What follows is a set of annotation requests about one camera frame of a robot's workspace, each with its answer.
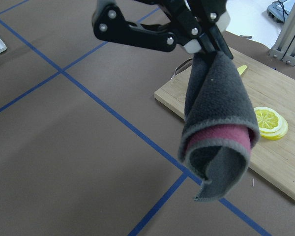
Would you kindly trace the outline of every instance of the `silver screw head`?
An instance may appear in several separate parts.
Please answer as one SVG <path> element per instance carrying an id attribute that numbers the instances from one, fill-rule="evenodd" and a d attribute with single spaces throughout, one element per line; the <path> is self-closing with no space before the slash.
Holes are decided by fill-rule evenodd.
<path id="1" fill-rule="evenodd" d="M 172 45 L 174 43 L 174 39 L 172 38 L 172 37 L 169 37 L 168 39 L 167 39 L 167 44 L 168 45 Z"/>
<path id="2" fill-rule="evenodd" d="M 210 18 L 211 18 L 211 20 L 215 20 L 216 17 L 217 17 L 217 14 L 216 14 L 215 12 L 212 12 L 212 13 L 210 14 Z"/>
<path id="3" fill-rule="evenodd" d="M 191 30 L 191 34 L 192 35 L 197 35 L 198 34 L 198 29 L 197 28 L 193 28 L 192 30 Z"/>
<path id="4" fill-rule="evenodd" d="M 108 11 L 108 17 L 110 19 L 114 19 L 114 18 L 116 18 L 116 16 L 117 16 L 117 13 L 114 10 L 109 10 Z"/>
<path id="5" fill-rule="evenodd" d="M 108 27 L 106 24 L 100 24 L 99 25 L 99 30 L 102 31 L 102 32 L 105 32 L 107 31 Z"/>

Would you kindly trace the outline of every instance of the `gray towel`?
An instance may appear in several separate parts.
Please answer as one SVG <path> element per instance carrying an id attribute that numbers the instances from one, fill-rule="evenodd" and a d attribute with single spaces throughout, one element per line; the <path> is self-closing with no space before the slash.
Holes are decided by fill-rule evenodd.
<path id="1" fill-rule="evenodd" d="M 232 61 L 195 54 L 178 158 L 201 180 L 196 201 L 222 198 L 246 172 L 260 137 L 256 116 Z"/>

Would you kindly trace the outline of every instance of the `robotic arm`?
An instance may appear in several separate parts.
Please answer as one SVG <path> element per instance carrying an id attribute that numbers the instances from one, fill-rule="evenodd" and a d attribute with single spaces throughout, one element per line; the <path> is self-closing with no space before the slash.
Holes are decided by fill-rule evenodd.
<path id="1" fill-rule="evenodd" d="M 144 25 L 126 21 L 115 0 L 98 0 L 92 18 L 93 31 L 100 40 L 172 51 L 177 44 L 188 53 L 224 52 L 229 50 L 221 31 L 230 22 L 226 11 L 227 0 L 136 0 L 157 4 L 170 22 L 165 25 Z"/>

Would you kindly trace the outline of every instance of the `yellow lemon slice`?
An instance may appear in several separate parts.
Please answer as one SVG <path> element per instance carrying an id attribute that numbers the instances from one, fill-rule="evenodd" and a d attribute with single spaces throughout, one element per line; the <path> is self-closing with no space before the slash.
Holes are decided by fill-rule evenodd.
<path id="1" fill-rule="evenodd" d="M 278 131 L 274 133 L 264 133 L 260 131 L 261 136 L 270 140 L 279 140 L 283 138 L 289 129 L 289 125 L 287 124 L 287 121 L 282 116 L 280 118 L 282 119 L 283 123 L 282 123 L 282 127 Z"/>
<path id="2" fill-rule="evenodd" d="M 274 133 L 278 131 L 283 124 L 282 116 L 269 107 L 254 108 L 260 132 Z"/>

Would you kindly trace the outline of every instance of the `cutting board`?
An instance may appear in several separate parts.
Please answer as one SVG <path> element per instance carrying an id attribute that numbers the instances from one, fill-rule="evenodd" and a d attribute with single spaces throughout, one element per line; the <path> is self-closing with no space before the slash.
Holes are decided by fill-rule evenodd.
<path id="1" fill-rule="evenodd" d="M 295 200 L 295 80 L 234 50 L 236 67 L 247 65 L 242 80 L 254 107 L 276 110 L 288 122 L 281 140 L 261 138 L 252 150 L 250 168 Z M 184 118 L 184 102 L 191 67 L 174 76 L 154 97 Z"/>

